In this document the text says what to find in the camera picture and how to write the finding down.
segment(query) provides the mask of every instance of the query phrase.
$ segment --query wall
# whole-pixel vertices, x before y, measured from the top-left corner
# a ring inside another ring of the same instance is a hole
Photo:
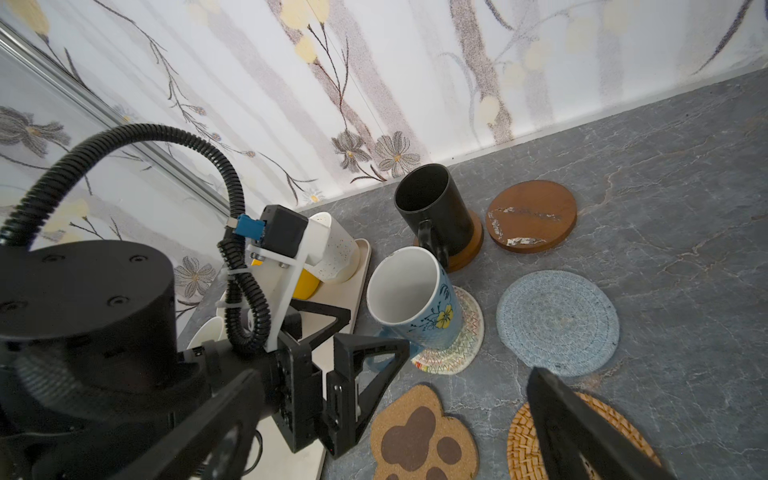
[[[127,121],[304,207],[759,61],[766,0],[5,0]],[[222,191],[213,168],[176,155]]]
[[[76,104],[0,48],[0,222],[70,148],[104,130]],[[170,258],[177,331],[186,325],[222,260],[224,218],[125,147],[94,167],[43,226],[33,248],[82,240],[128,240]]]

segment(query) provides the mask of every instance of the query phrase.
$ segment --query mug handle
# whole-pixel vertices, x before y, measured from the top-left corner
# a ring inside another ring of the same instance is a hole
[[[443,268],[448,269],[448,247],[440,243],[435,226],[429,219],[419,223],[419,246],[427,249]]]

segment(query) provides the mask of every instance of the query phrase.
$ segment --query black mug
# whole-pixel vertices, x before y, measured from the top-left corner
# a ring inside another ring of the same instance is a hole
[[[448,269],[448,258],[469,245],[475,227],[451,173],[441,164],[427,164],[407,174],[395,190],[395,207],[419,246]]]

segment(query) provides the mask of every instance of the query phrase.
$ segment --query white mug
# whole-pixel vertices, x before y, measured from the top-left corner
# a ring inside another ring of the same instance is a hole
[[[218,342],[224,338],[225,335],[224,318],[215,316],[205,322],[205,324],[203,324],[203,326],[194,334],[189,345],[187,345],[187,349],[197,348],[202,345],[203,342],[207,342],[208,340]]]
[[[386,257],[368,282],[368,310],[397,336],[430,349],[447,349],[464,318],[448,274],[434,255],[405,247]]]
[[[331,217],[320,212],[310,217],[330,229],[323,259],[316,265],[305,265],[304,269],[324,283],[344,283],[355,274],[360,263],[360,248],[355,240]]]

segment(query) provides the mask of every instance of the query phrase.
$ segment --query cork coaster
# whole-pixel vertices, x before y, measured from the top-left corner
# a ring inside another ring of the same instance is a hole
[[[532,180],[501,192],[488,207],[485,228],[501,248],[537,253],[558,245],[576,225],[576,200],[567,188]]]
[[[475,440],[460,420],[443,416],[435,392],[417,385],[371,425],[374,480],[470,480],[479,462]]]
[[[469,217],[472,218],[472,226],[475,230],[472,232],[472,238],[467,243],[467,246],[464,247],[464,250],[448,257],[448,273],[455,272],[469,265],[469,262],[480,253],[482,239],[485,237],[482,234],[482,222],[480,221],[480,216],[472,210],[469,211]],[[413,246],[419,247],[418,238],[413,239]]]
[[[447,349],[424,349],[413,356],[411,363],[423,372],[455,375],[467,368],[480,351],[485,335],[482,310],[469,292],[457,286],[454,286],[453,290],[462,308],[462,331]]]
[[[661,467],[661,461],[654,453],[654,450],[622,414],[595,397],[579,392],[576,392],[576,395],[584,400],[595,412],[600,414],[601,417],[608,420],[608,423],[613,425],[632,445],[645,455],[648,455],[648,458]],[[600,480],[598,473],[587,463],[583,456],[581,460],[584,462],[589,478]],[[544,469],[544,460],[538,447],[536,428],[533,425],[533,417],[531,417],[531,406],[527,402],[518,410],[509,427],[507,466],[509,467],[509,476],[512,480],[545,480],[549,478]]]

